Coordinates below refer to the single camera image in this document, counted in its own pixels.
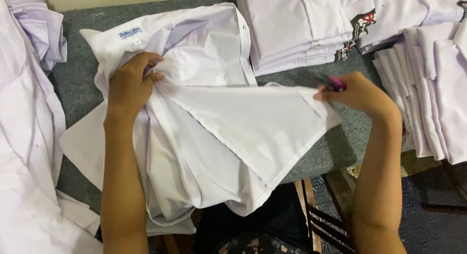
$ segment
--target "brand label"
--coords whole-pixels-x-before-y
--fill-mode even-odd
[[[125,39],[130,36],[134,36],[135,34],[142,32],[141,28],[139,26],[133,27],[131,29],[128,29],[126,31],[120,32],[118,36],[120,36],[120,39]]]

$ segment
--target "gray table surface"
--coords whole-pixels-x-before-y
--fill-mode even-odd
[[[235,0],[170,0],[62,12],[64,36],[68,41],[68,62],[57,63],[49,78],[62,102],[67,128],[103,101],[101,92],[94,85],[98,62],[89,45],[79,34],[80,29],[106,31],[143,15],[210,6],[221,2],[235,2]],[[277,82],[289,86],[316,87],[320,81],[315,77],[315,72],[344,74],[359,70],[381,86],[371,60],[371,56],[361,56],[356,50],[352,50],[346,61],[297,68],[260,76],[256,80],[259,85]],[[321,138],[292,168],[282,183],[315,177],[362,162],[371,122],[364,113],[338,104],[334,106],[344,123]],[[79,172],[67,157],[63,158],[57,188],[91,205],[91,209],[95,212],[100,212],[101,192]]]

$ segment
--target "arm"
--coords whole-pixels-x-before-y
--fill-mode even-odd
[[[394,102],[361,73],[341,77],[344,92],[320,88],[318,100],[364,111],[372,128],[352,202],[353,236],[360,254],[406,253],[399,237],[402,212],[402,118]]]
[[[147,254],[146,204],[133,149],[133,124],[161,74],[143,78],[158,54],[135,55],[110,80],[104,121],[106,155],[101,201],[101,228],[105,254]]]

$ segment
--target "hand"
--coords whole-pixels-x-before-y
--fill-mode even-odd
[[[347,84],[347,90],[343,92],[326,91],[326,87],[320,85],[319,93],[315,94],[315,100],[338,101],[350,108],[365,112],[371,118],[385,119],[399,114],[400,111],[392,99],[367,79],[361,72],[353,72],[339,79]]]
[[[155,53],[141,52],[115,71],[109,82],[106,121],[112,118],[111,121],[133,126],[138,113],[152,94],[153,84],[164,78],[160,73],[143,78],[144,68],[155,66],[153,60],[163,61],[164,58]]]

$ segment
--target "stack of fabric pieces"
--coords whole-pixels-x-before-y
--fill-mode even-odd
[[[255,76],[347,59],[379,14],[373,0],[237,0]]]
[[[165,78],[133,127],[148,235],[195,233],[194,208],[225,203],[238,215],[250,214],[341,122],[329,104],[313,99],[316,89],[257,87],[249,29],[232,3],[80,32],[99,62],[94,81],[105,101],[69,128],[60,145],[101,190],[109,78],[143,50],[164,57],[148,73]]]
[[[66,60],[61,18],[44,0],[0,0],[2,254],[102,253],[99,215],[55,189],[65,115],[43,69]]]
[[[361,54],[391,46],[406,28],[462,21],[467,0],[374,0],[378,22],[357,41]]]
[[[401,110],[406,148],[418,157],[467,161],[467,22],[409,28],[373,64]]]

